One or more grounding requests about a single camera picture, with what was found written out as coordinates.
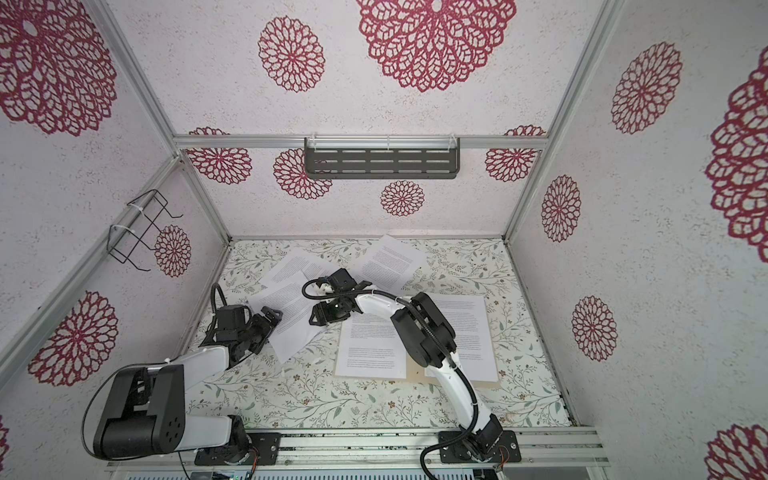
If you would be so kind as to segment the brown cardboard folder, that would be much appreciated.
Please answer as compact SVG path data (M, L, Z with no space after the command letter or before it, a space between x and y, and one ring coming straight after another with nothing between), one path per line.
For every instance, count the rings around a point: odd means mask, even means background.
M425 371L425 369L421 366L419 366L406 352L406 373L407 377L405 380L392 380L392 381L407 381L407 382L414 382L414 383L430 383L435 384L437 382L437 378L431 374ZM481 384L480 382L473 382L473 385L481 388L495 388L500 385L500 379L496 384Z

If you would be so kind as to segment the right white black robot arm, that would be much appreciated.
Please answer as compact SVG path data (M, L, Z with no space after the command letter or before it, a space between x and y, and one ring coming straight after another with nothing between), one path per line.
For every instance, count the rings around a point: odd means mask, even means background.
M463 371L455 330L428 294L398 296L369 281L356 281L344 268L306 281L301 294L314 302L309 319L312 326L343 322L354 313L390 320L409 357L437 379L454 409L460 432L422 450L419 464L426 478L436 477L427 466L427 456L433 452L457 445L475 461L492 457L503 427Z

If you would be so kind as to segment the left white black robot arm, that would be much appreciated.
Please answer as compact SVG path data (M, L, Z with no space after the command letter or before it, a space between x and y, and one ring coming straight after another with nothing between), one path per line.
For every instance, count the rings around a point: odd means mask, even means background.
M197 350L160 363L131 364L103 383L108 394L86 453L103 461L130 461L195 451L214 464L237 465L257 449L242 418L193 415L186 394L214 375L260 353L282 323L280 310L230 304L219 285L210 291L212 319Z

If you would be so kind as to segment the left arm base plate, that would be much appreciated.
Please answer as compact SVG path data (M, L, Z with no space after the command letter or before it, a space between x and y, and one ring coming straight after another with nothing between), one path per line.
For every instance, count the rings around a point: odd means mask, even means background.
M195 466L272 466L277 461L279 433L240 433L226 444L196 452Z

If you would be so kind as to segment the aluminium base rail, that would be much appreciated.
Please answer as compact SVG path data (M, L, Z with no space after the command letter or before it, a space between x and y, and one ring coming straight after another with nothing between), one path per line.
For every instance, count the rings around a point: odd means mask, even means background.
M521 450L520 463L444 464L440 451L427 456L429 470L439 477L523 476L539 470L558 474L582 473L589 479L606 478L608 455L591 427L521 428L511 430ZM279 433L277 461L272 466L195 466L196 453L163 454L143 460L110 461L103 479L267 479L319 475L323 479L379 475L384 478L419 478L422 450L438 443L445 432L413 429L284 429L254 430Z

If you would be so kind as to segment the dark grey wall shelf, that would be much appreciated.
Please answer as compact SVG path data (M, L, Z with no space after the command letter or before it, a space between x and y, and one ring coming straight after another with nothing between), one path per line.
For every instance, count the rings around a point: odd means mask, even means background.
M303 156L313 180L452 180L461 167L461 143L456 137L433 143L306 138Z

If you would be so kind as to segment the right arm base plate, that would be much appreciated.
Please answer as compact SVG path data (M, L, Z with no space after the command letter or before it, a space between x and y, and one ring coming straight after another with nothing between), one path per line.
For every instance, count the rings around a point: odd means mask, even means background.
M440 460L444 464L458 463L520 463L521 450L515 433L504 430L500 439L486 453L475 453L467 440L456 442L440 450Z

